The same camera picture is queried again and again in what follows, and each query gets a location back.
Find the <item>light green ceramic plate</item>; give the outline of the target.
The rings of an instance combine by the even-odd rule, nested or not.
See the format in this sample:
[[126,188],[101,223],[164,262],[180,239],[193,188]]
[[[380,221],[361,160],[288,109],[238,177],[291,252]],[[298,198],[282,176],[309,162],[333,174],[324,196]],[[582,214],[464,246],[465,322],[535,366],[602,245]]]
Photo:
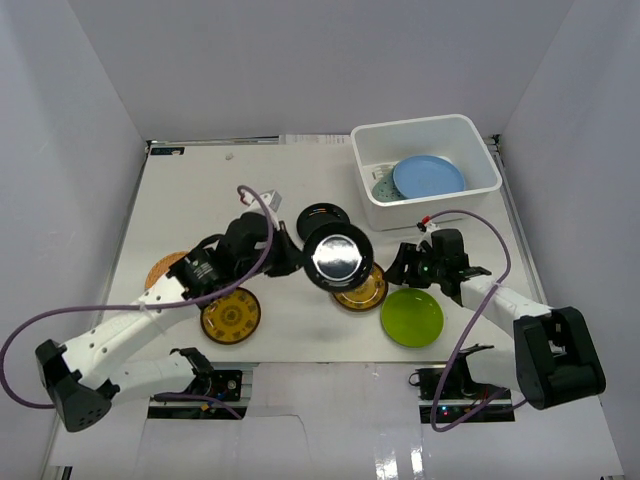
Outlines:
[[383,175],[371,191],[372,197],[381,203],[392,203],[405,200],[395,185],[391,172]]

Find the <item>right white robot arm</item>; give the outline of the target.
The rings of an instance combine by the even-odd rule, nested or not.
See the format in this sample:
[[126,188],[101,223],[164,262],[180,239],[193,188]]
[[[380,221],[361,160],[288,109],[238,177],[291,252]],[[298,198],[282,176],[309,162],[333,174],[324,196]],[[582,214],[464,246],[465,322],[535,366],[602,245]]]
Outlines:
[[459,396],[475,398],[490,384],[518,391],[532,407],[545,410],[605,391],[605,373],[582,313],[531,300],[471,265],[459,230],[435,230],[419,244],[401,243],[384,278],[411,288],[437,285],[512,339],[506,349],[468,347],[457,354],[463,366],[453,371],[451,384]]

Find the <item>blue plastic plate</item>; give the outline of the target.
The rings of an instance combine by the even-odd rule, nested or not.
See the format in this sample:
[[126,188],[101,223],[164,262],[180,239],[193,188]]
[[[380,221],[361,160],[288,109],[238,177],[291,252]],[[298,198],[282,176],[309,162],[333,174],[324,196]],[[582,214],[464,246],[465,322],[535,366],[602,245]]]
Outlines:
[[398,162],[392,179],[407,199],[462,192],[466,181],[462,172],[448,160],[433,155],[417,155]]

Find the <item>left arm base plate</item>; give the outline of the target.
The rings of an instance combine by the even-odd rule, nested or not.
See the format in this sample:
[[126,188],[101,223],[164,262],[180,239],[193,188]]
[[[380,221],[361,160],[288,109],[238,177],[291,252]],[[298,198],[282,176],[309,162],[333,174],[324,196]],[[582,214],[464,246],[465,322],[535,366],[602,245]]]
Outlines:
[[239,401],[242,396],[243,372],[238,369],[214,369],[199,380],[194,392],[223,402]]

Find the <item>black glossy plate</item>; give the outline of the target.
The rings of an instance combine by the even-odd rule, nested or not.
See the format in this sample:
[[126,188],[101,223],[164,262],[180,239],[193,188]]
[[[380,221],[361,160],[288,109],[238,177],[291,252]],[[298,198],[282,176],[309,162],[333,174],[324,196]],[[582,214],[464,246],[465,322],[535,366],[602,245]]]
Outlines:
[[373,263],[369,238],[351,224],[322,225],[304,242],[304,272],[314,285],[327,292],[355,290],[368,279]]

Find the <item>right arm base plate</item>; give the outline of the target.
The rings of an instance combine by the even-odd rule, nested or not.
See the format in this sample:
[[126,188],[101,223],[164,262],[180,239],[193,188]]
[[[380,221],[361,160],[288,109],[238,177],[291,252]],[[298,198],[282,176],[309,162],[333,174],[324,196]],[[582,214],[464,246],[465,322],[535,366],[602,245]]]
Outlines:
[[[416,369],[408,377],[408,383],[418,391],[420,420],[423,425],[430,423],[433,399],[443,365],[436,364]],[[500,388],[488,384],[467,381],[461,373],[452,371],[444,384],[436,410],[437,424],[451,424],[473,410]],[[505,390],[481,412],[467,420],[467,423],[510,423],[515,421],[512,395]]]

